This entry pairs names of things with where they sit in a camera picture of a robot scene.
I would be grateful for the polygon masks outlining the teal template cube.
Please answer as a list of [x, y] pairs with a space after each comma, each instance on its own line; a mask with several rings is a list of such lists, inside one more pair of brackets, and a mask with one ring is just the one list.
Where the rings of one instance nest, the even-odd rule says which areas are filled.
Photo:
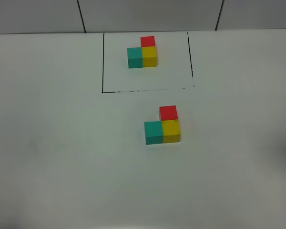
[[143, 55], [141, 47], [127, 48], [128, 68], [143, 68]]

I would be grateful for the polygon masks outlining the yellow template cube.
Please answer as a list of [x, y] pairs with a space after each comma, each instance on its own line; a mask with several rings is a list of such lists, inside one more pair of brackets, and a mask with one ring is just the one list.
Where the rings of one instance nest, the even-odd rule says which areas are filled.
[[158, 64], [155, 46], [142, 47], [143, 67], [156, 67]]

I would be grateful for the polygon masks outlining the red template cube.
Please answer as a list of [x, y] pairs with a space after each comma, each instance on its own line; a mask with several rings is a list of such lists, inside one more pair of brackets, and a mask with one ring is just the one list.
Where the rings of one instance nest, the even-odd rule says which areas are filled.
[[141, 46], [142, 47], [153, 47], [155, 46], [155, 38], [154, 36], [144, 36], [141, 37]]

